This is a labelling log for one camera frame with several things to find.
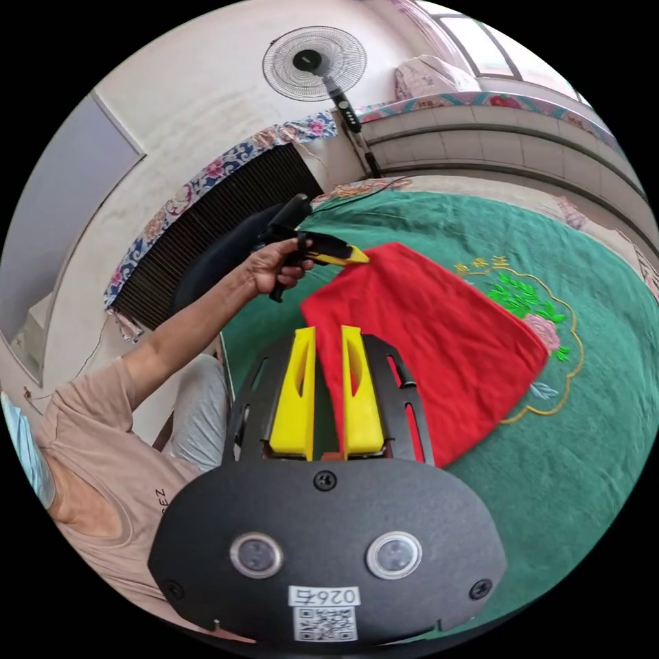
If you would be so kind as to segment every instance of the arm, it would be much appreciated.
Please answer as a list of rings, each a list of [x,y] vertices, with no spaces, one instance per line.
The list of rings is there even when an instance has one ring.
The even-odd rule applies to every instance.
[[[147,341],[123,357],[134,384],[133,409],[151,396],[169,377],[206,350],[222,328],[259,293],[269,293],[280,281],[295,286],[310,262],[301,268],[277,271],[297,241],[287,240],[252,254],[221,279],[206,295],[172,316]]]

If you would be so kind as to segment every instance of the fan guard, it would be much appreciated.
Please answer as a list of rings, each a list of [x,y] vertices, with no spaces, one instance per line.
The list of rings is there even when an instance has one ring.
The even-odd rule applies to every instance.
[[[366,51],[351,34],[336,27],[300,27],[275,39],[263,58],[265,79],[287,98],[307,102],[330,98],[320,75],[295,66],[293,60],[302,51],[320,54],[322,74],[343,92],[354,87],[366,71]]]

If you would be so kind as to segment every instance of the screw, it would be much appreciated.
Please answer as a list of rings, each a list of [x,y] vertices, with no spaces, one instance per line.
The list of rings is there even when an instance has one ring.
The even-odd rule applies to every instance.
[[[472,586],[469,597],[471,599],[483,599],[490,590],[492,590],[492,582],[489,579],[481,579]]]
[[[318,472],[314,476],[314,487],[321,492],[329,492],[336,487],[336,476],[332,472]]]
[[[174,599],[183,599],[183,589],[175,581],[168,581],[166,588]]]

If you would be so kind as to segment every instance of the beige t-shirt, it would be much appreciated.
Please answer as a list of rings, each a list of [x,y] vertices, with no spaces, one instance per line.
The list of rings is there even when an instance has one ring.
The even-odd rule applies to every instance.
[[[44,454],[75,472],[116,507],[122,533],[117,539],[98,538],[56,524],[89,566],[129,601],[167,621],[204,632],[174,611],[147,567],[163,513],[200,471],[162,455],[132,432],[134,400],[133,382],[121,358],[53,394],[36,442]]]

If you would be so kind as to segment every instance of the face mask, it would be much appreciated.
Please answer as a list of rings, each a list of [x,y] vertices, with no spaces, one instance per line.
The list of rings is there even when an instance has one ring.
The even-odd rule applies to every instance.
[[[34,443],[30,425],[21,409],[12,405],[4,391],[0,395],[0,399],[7,428],[23,471],[44,508],[49,508],[55,498],[53,474],[43,459],[38,446]]]

